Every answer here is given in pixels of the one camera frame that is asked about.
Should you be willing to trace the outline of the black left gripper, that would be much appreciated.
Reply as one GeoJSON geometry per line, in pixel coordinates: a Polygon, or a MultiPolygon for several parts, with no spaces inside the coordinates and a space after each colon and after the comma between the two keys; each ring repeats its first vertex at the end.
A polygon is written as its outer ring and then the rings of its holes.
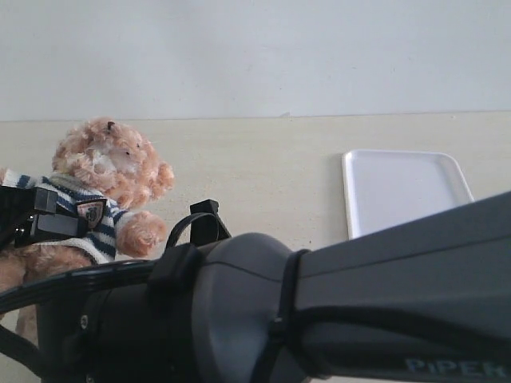
{"type": "Polygon", "coordinates": [[[83,238],[95,231],[106,209],[106,199],[58,204],[58,194],[43,188],[1,186],[1,250],[14,243],[44,243],[83,238]]]}

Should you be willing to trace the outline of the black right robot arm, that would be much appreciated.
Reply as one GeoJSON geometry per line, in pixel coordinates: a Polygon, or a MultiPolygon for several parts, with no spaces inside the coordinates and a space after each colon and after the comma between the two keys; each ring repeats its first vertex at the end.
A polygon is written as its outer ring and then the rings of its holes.
{"type": "Polygon", "coordinates": [[[38,336],[59,382],[507,382],[510,196],[315,251],[170,247],[41,304],[38,336]]]}

